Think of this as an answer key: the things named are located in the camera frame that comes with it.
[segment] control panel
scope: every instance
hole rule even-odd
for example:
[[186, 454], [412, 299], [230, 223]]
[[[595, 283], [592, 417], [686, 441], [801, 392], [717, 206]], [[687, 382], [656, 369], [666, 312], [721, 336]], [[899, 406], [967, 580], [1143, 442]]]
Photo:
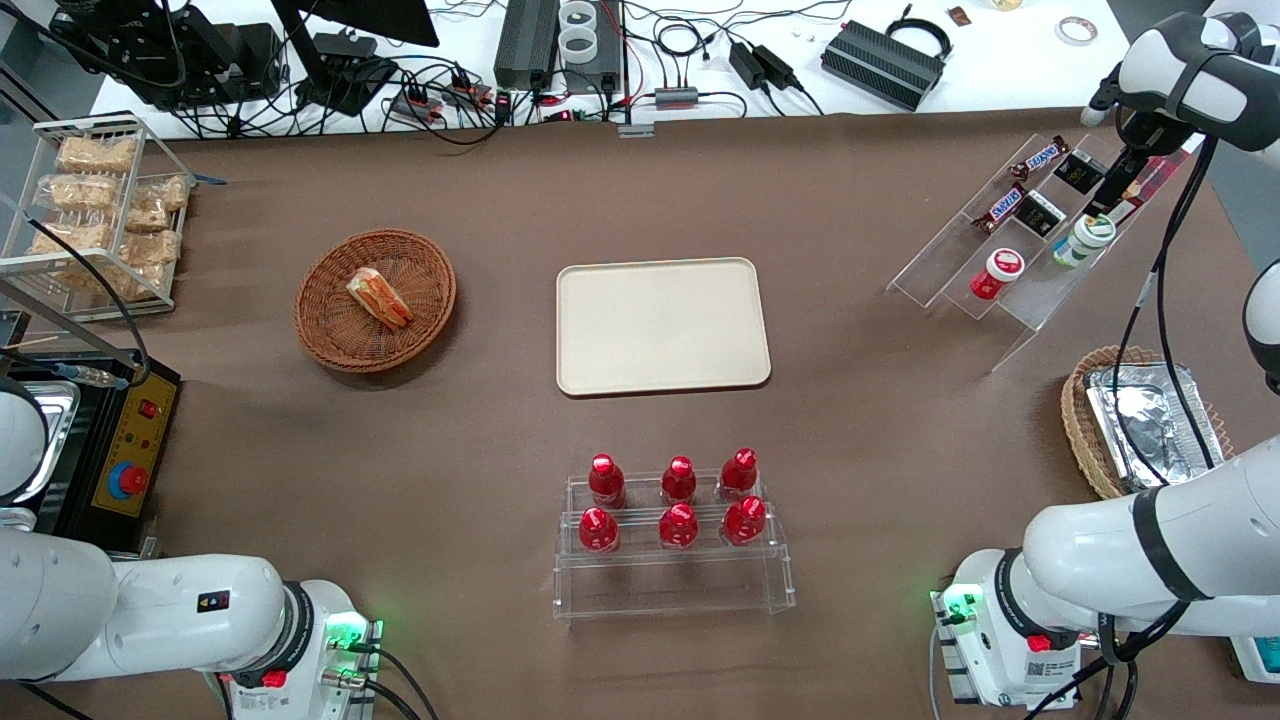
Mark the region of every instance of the control panel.
[[131, 518], [142, 514], [177, 395], [177, 386], [159, 374], [129, 388], [93, 491], [93, 507]]

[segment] red bottle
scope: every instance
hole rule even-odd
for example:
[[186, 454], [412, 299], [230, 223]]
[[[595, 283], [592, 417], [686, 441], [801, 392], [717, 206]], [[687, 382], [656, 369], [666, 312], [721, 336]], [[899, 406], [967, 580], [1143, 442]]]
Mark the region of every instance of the red bottle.
[[577, 525], [577, 539], [589, 552], [613, 552], [622, 544], [618, 521], [607, 510], [588, 507]]
[[698, 516], [694, 509], [677, 502], [662, 514], [658, 520], [658, 539], [667, 550], [684, 550], [698, 538]]
[[721, 479], [716, 483], [716, 497], [721, 502], [733, 502], [742, 500], [751, 493], [755, 487], [755, 478], [759, 471], [755, 469], [755, 451], [744, 447], [733, 454], [721, 469]]
[[696, 488], [698, 477], [694, 475], [694, 464], [684, 455], [672, 457], [667, 471], [662, 474], [662, 500], [667, 505], [692, 502]]
[[721, 539], [744, 546], [764, 532], [764, 501], [749, 495], [728, 506], [721, 523]]
[[622, 510], [627, 503], [627, 486], [622, 478], [622, 468], [603, 452], [591, 460], [586, 484], [591, 488], [591, 500], [600, 507]]

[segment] robotic arm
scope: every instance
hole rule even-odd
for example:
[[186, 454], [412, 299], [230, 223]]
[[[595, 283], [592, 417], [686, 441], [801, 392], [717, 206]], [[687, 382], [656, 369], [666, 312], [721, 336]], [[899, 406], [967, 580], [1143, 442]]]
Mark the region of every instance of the robotic arm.
[[[1102, 81], [1085, 124], [1132, 114], [1088, 214], [1115, 208], [1151, 158], [1196, 132], [1280, 167], [1280, 4], [1219, 0], [1207, 15], [1158, 23]], [[1280, 393], [1280, 261], [1249, 291], [1243, 323]], [[1080, 632], [1143, 630], [1179, 602], [1172, 633], [1280, 635], [1280, 436], [1157, 491], [1048, 507], [1021, 548], [961, 562], [937, 607], [983, 702], [1038, 705], [1080, 669]]]
[[4, 510], [38, 470], [46, 433], [36, 402], [0, 375], [0, 680], [189, 667], [230, 684], [237, 717], [369, 720], [369, 656], [347, 648], [378, 646], [381, 625], [338, 585], [284, 582], [236, 555], [113, 562]]

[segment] snickers bar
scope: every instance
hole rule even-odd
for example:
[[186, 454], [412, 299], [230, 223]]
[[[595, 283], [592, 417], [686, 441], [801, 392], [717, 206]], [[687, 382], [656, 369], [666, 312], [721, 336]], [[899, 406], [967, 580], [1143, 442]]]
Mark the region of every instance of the snickers bar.
[[987, 210], [980, 218], [969, 224], [987, 234], [991, 234], [996, 232], [996, 228], [1005, 220], [1005, 218], [1014, 214], [1014, 210], [1018, 209], [1018, 205], [1021, 204], [1025, 197], [1027, 188], [1015, 182], [1014, 187], [991, 206], [991, 210]]
[[1027, 179], [1032, 177], [1032, 173], [1047, 165], [1050, 160], [1052, 160], [1053, 158], [1057, 158], [1059, 155], [1070, 151], [1071, 146], [1068, 145], [1065, 140], [1062, 140], [1062, 136], [1055, 135], [1053, 142], [1048, 143], [1048, 146], [1046, 146], [1044, 150], [1041, 150], [1039, 152], [1032, 155], [1030, 158], [1023, 160], [1021, 163], [1015, 163], [1010, 165], [1009, 174], [1014, 176], [1018, 179]]

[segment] beige tray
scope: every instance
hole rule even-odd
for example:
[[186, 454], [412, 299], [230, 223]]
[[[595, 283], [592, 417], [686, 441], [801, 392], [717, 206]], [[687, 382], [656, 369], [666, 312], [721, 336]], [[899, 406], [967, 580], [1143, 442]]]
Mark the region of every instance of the beige tray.
[[571, 265], [556, 279], [556, 382], [567, 395], [755, 386], [769, 370], [745, 258]]

